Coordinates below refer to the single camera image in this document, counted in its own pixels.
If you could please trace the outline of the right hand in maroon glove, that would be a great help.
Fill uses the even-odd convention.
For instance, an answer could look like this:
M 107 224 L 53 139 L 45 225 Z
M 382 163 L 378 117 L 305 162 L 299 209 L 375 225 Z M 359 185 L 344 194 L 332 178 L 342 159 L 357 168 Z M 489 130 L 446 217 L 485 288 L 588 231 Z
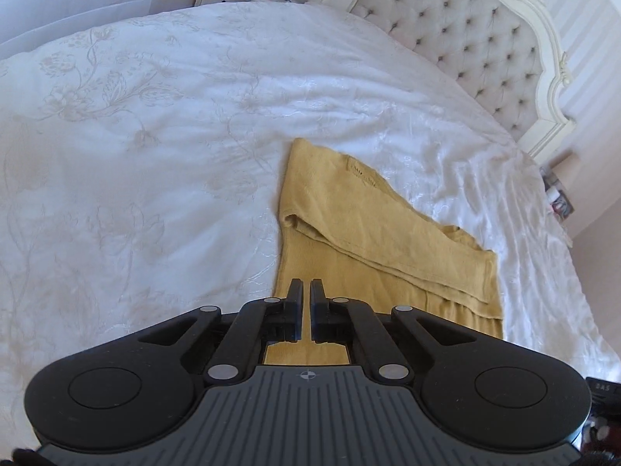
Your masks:
M 590 416 L 581 431 L 581 447 L 583 453 L 600 452 L 620 457 L 620 416 Z

